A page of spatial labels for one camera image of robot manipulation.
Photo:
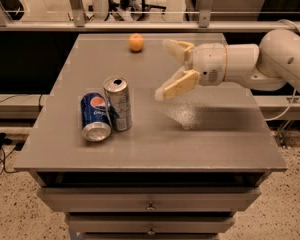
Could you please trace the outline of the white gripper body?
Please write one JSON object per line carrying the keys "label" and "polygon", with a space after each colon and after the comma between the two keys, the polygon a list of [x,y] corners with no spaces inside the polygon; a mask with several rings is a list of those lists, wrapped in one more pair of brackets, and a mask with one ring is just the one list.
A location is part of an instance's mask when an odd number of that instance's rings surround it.
{"label": "white gripper body", "polygon": [[225,76],[226,48],[220,43],[205,43],[192,50],[192,68],[200,73],[202,86],[219,85]]}

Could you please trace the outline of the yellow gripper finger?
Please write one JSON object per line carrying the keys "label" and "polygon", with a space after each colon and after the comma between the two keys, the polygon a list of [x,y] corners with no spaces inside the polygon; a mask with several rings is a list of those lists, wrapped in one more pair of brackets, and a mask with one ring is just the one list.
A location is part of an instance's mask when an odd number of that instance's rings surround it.
{"label": "yellow gripper finger", "polygon": [[198,71],[179,69],[155,91],[154,98],[157,101],[164,101],[185,94],[193,90],[199,84],[199,80]]}
{"label": "yellow gripper finger", "polygon": [[170,55],[182,64],[189,60],[190,52],[195,48],[193,43],[172,39],[164,40],[162,45]]}

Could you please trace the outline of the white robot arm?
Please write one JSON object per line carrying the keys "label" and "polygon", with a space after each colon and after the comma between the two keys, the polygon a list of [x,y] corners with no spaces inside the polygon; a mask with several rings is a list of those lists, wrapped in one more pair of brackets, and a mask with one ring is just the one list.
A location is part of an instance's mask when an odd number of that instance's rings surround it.
{"label": "white robot arm", "polygon": [[256,44],[198,46],[165,40],[163,47],[182,67],[155,91],[164,101],[187,93],[197,85],[217,86],[234,82],[245,88],[275,91],[290,84],[300,93],[300,36],[277,29]]}

